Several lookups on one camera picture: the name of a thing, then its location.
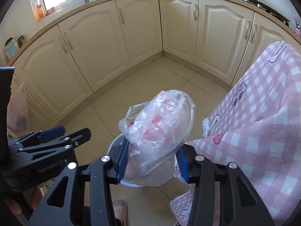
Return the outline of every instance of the tile floor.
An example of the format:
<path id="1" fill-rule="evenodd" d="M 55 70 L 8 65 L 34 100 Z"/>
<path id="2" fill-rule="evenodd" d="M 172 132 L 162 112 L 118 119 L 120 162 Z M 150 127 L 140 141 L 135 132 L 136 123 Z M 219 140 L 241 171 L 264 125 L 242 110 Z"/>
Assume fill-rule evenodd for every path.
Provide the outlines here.
<path id="1" fill-rule="evenodd" d="M 196 105 L 195 122 L 188 138 L 202 137 L 202 120 L 211 114 L 227 91 L 192 69 L 162 56 L 126 77 L 110 88 L 66 125 L 66 133 L 84 127 L 91 130 L 91 140 L 76 149 L 79 164 L 87 164 L 106 153 L 112 140 L 121 132 L 118 121 L 124 118 L 129 106 L 151 100 L 161 90 L 180 89 Z M 89 204 L 86 186 L 85 204 Z M 160 187 L 129 188 L 112 185 L 112 199 L 124 199 L 128 204 L 128 225 L 174 225 L 169 202 L 187 191 L 177 179 Z"/>

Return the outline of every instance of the orange bottle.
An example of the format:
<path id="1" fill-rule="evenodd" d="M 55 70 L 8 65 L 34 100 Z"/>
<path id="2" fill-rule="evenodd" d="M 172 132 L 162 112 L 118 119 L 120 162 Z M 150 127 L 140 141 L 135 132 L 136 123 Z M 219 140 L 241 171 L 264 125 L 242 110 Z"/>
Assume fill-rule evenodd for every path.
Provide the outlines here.
<path id="1" fill-rule="evenodd" d="M 41 4 L 36 3 L 35 15 L 36 15 L 37 22 L 44 19 L 45 15 Z"/>

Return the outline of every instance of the stove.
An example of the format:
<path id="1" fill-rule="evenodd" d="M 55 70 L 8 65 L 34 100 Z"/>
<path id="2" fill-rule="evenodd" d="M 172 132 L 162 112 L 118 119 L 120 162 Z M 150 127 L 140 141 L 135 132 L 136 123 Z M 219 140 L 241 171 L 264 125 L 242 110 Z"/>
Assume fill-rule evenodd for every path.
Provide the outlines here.
<path id="1" fill-rule="evenodd" d="M 266 11 L 267 13 L 271 14 L 272 16 L 274 16 L 275 18 L 279 19 L 282 23 L 284 23 L 286 26 L 289 26 L 289 22 L 290 19 L 287 18 L 285 15 L 281 14 L 279 11 L 277 11 L 276 9 L 272 8 L 271 6 L 267 5 L 265 2 L 261 1 L 261 0 L 243 0 L 247 3 L 250 3 L 264 11 Z"/>

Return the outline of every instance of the cartoon car print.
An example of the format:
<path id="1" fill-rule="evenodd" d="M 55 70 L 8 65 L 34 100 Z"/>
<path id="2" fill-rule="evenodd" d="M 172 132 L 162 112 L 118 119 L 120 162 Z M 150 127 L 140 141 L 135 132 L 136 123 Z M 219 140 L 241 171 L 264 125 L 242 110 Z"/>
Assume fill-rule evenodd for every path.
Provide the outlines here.
<path id="1" fill-rule="evenodd" d="M 281 41 L 278 47 L 276 48 L 275 52 L 273 53 L 272 57 L 268 61 L 270 63 L 274 63 L 287 45 L 289 45 L 288 42 Z"/>
<path id="2" fill-rule="evenodd" d="M 207 137 L 209 137 L 211 135 L 211 133 L 213 132 L 213 130 L 215 129 L 215 127 L 217 126 L 217 124 L 219 123 L 219 120 L 221 119 L 220 115 L 216 115 L 212 122 L 211 122 L 211 126 L 207 132 Z"/>
<path id="3" fill-rule="evenodd" d="M 186 204 L 186 206 L 184 207 L 184 210 L 183 210 L 182 213 L 181 213 L 181 216 L 185 216 L 185 215 L 187 215 L 187 214 L 190 214 L 191 208 L 192 208 L 192 201 L 191 201 L 191 202 L 188 202 L 188 203 Z"/>
<path id="4" fill-rule="evenodd" d="M 175 159 L 175 173 L 177 175 L 177 178 L 180 178 L 181 172 L 180 172 L 180 168 L 179 168 L 179 164 L 178 164 L 177 159 Z"/>
<path id="5" fill-rule="evenodd" d="M 218 145 L 218 144 L 221 142 L 221 140 L 222 140 L 224 134 L 225 134 L 225 133 L 220 133 L 220 134 L 215 135 L 215 136 L 213 137 L 213 142 L 214 142 L 216 145 Z"/>
<path id="6" fill-rule="evenodd" d="M 232 106 L 236 106 L 237 100 L 241 100 L 243 97 L 243 93 L 246 91 L 246 84 L 242 82 L 241 84 L 238 85 L 234 97 L 232 99 Z"/>

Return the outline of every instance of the clear plastic bag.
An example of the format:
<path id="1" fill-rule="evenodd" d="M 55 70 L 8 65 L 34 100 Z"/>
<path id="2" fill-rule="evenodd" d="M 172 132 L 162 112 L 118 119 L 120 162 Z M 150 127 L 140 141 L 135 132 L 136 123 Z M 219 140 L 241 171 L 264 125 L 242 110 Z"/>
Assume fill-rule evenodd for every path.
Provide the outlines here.
<path id="1" fill-rule="evenodd" d="M 18 86 L 7 107 L 7 128 L 13 133 L 29 131 L 28 104 L 24 84 Z"/>
<path id="2" fill-rule="evenodd" d="M 159 186 L 173 177 L 174 154 L 192 129 L 195 104 L 180 90 L 161 91 L 152 101 L 131 106 L 119 122 L 130 142 L 125 178 Z"/>

